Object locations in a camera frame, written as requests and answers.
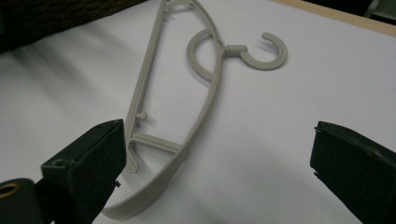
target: dark wicker object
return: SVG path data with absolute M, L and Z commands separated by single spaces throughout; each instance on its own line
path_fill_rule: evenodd
M 145 0 L 0 0 L 0 52 L 110 16 Z

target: wooden edge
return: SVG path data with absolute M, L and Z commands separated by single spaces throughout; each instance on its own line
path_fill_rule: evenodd
M 325 16 L 338 21 L 344 21 L 362 28 L 373 30 L 384 35 L 392 35 L 396 37 L 396 26 L 384 23 L 382 21 L 374 21 L 368 18 L 356 16 L 343 11 L 335 10 L 328 7 L 322 7 L 302 0 L 272 0 L 280 4 L 290 7 L 296 7 L 305 11 L 313 12 L 321 16 Z

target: hook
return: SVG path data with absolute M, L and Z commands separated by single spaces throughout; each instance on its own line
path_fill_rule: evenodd
M 240 57 L 242 61 L 244 61 L 250 67 L 259 69 L 259 70 L 274 70 L 278 67 L 282 66 L 285 63 L 288 57 L 288 49 L 286 48 L 285 43 L 276 35 L 272 35 L 269 33 L 262 34 L 262 38 L 268 41 L 271 41 L 275 44 L 278 54 L 276 58 L 271 62 L 260 62 L 251 57 L 248 53 L 248 47 L 245 45 L 227 45 L 225 48 L 226 56 L 228 57 Z

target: hanger hook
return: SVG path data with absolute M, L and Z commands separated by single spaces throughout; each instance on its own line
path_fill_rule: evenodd
M 245 45 L 227 45 L 225 49 L 226 56 L 240 57 L 242 61 L 244 61 L 247 65 L 259 70 L 268 71 L 268 70 L 277 69 L 278 67 L 282 66 L 285 63 L 288 57 L 288 49 L 286 48 L 285 43 L 283 43 L 283 41 L 279 39 L 279 37 L 277 37 L 276 35 L 264 33 L 262 34 L 262 38 L 271 41 L 273 44 L 275 44 L 277 48 L 278 54 L 273 61 L 260 62 L 254 59 L 248 53 L 248 47 L 246 47 Z

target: white surface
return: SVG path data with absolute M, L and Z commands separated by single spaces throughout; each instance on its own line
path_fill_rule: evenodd
M 226 59 L 209 117 L 163 195 L 130 220 L 100 215 L 94 223 L 359 223 L 309 167 L 314 127 L 337 123 L 396 149 L 396 38 L 270 1 L 200 2 L 225 44 L 246 44 L 271 60 L 261 40 L 270 32 L 287 45 L 288 61 L 263 72 Z M 149 0 L 0 55 L 0 181 L 37 181 L 40 164 L 92 126 L 125 119 L 158 5 Z M 189 13 L 165 23 L 164 63 L 154 69 L 142 126 L 175 141 L 207 87 L 184 56 L 183 41 L 202 28 L 178 20 Z M 163 56 L 169 49 L 179 58 Z M 208 67 L 210 50 L 200 49 Z M 143 153 L 148 167 L 122 174 L 109 203 L 136 191 L 168 158 Z

